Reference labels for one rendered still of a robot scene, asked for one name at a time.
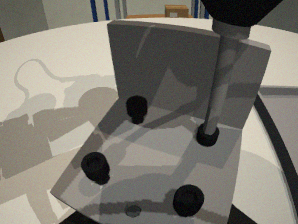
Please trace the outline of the grey l-shaped bracket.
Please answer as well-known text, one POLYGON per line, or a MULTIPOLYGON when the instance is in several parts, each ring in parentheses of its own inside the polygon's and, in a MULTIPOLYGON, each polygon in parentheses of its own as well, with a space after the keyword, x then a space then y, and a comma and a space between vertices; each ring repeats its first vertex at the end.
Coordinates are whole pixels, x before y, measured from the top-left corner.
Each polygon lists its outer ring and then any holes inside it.
POLYGON ((268 44, 239 40, 227 95, 211 147, 196 140, 204 123, 220 35, 205 29, 142 21, 107 24, 118 99, 76 153, 50 193, 100 224, 227 224, 236 185, 242 130, 271 54, 268 44), (147 100, 133 124, 126 101, 147 100), (109 181, 99 185, 81 168, 103 153, 109 181), (193 216, 173 208, 177 189, 200 188, 204 203, 193 216), (137 217, 127 208, 140 207, 137 217))

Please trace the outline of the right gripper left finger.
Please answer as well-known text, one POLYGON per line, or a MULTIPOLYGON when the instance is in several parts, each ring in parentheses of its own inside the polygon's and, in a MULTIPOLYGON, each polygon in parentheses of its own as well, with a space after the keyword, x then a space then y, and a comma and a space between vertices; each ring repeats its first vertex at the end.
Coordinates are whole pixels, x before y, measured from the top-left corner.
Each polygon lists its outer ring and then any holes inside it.
POLYGON ((59 224, 100 224, 100 223, 97 223, 94 220, 79 213, 78 211, 75 211, 59 224))

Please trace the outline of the dark blue electric screwdriver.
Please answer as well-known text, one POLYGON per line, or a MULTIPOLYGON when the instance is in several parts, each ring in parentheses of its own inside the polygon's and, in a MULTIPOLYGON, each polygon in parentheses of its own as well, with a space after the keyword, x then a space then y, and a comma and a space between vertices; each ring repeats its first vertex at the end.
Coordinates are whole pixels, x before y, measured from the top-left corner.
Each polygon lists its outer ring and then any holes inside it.
POLYGON ((239 40, 249 38, 251 27, 283 0, 201 0, 213 18, 212 30, 220 35, 215 73, 203 125, 212 135, 224 105, 239 40))

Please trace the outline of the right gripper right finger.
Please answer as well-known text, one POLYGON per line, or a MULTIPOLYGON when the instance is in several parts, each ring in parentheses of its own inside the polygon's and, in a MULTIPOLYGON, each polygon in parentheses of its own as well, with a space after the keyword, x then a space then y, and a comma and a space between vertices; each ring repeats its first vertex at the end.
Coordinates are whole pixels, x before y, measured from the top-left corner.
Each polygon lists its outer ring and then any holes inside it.
POLYGON ((257 224, 232 204, 227 224, 257 224))

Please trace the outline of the black socket head screw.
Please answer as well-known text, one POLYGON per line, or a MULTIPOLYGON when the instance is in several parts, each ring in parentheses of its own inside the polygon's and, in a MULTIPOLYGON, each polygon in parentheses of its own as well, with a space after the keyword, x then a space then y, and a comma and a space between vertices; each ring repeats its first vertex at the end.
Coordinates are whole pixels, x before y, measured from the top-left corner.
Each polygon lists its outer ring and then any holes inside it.
POLYGON ((173 208, 179 216, 195 215, 204 203, 204 194, 194 185, 184 185, 177 189, 173 199, 173 208))
POLYGON ((96 181, 99 185, 106 184, 110 179, 109 164, 100 152, 87 154, 81 162, 81 168, 90 180, 96 181))
POLYGON ((132 96, 126 101, 127 114, 133 124, 141 124, 147 114, 147 100, 142 96, 132 96))
POLYGON ((211 147, 211 146, 213 146, 216 143, 216 141, 218 139, 219 129, 218 129, 218 127, 216 127, 215 132, 212 135, 208 135, 208 134, 205 134, 204 133, 204 131, 203 131, 203 125, 204 125, 204 123, 202 123, 198 127, 198 131, 197 131, 197 135, 196 135, 196 140, 202 146, 211 147))

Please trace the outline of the grey rectangular tray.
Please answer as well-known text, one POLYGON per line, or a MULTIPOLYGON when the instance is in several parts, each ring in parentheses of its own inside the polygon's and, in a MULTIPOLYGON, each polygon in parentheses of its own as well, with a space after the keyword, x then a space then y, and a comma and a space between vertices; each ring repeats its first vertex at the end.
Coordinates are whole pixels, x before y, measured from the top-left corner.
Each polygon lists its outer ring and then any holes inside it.
POLYGON ((298 86, 260 85, 254 106, 283 168, 298 217, 298 86))

